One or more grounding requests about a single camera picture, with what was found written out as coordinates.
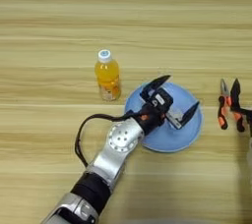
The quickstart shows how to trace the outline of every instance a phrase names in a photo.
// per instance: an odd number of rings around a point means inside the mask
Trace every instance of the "red pliers handle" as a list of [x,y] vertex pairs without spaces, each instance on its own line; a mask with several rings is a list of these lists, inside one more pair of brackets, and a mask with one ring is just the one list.
[[223,130],[226,130],[228,127],[228,124],[224,116],[226,114],[225,105],[231,106],[231,97],[230,96],[225,97],[221,95],[219,97],[219,103],[220,103],[219,112],[218,112],[219,124]]

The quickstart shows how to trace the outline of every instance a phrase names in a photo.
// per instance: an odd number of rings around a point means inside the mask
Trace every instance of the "black cable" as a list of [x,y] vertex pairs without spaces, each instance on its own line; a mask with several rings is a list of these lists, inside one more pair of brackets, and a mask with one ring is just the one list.
[[83,123],[81,124],[77,135],[76,135],[76,139],[75,139],[75,153],[76,155],[80,158],[80,160],[83,162],[83,164],[85,165],[85,167],[87,167],[89,165],[88,161],[86,160],[82,149],[81,149],[81,133],[82,133],[82,129],[84,127],[84,125],[90,120],[90,119],[94,119],[94,118],[99,118],[99,119],[105,119],[105,120],[109,120],[111,122],[120,122],[120,121],[124,121],[126,119],[129,119],[131,117],[140,117],[143,115],[147,115],[148,113],[126,113],[125,115],[121,116],[121,117],[113,117],[110,115],[106,115],[106,114],[93,114],[92,116],[86,118]]

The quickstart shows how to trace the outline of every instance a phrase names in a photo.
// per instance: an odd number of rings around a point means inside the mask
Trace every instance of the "robotic arm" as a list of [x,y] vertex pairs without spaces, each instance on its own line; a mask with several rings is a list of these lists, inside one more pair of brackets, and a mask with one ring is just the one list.
[[127,118],[109,130],[103,150],[88,165],[72,191],[66,194],[42,224],[95,224],[110,198],[124,163],[139,141],[165,119],[181,129],[193,117],[199,102],[181,120],[169,111],[173,98],[160,87],[169,76],[147,84],[141,93],[142,109],[125,114]]

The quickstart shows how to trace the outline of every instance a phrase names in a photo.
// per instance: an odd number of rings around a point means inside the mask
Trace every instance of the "white bottle cap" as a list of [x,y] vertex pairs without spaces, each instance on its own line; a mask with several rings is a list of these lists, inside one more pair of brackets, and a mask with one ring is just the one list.
[[108,63],[112,60],[112,56],[109,50],[102,49],[98,52],[98,61],[101,63]]

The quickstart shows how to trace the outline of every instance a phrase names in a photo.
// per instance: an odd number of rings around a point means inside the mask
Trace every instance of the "orange liquid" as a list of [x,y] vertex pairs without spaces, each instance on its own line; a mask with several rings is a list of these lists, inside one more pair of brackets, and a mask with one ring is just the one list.
[[111,101],[121,94],[119,66],[115,60],[108,63],[97,62],[94,68],[99,85],[100,95],[104,100]]

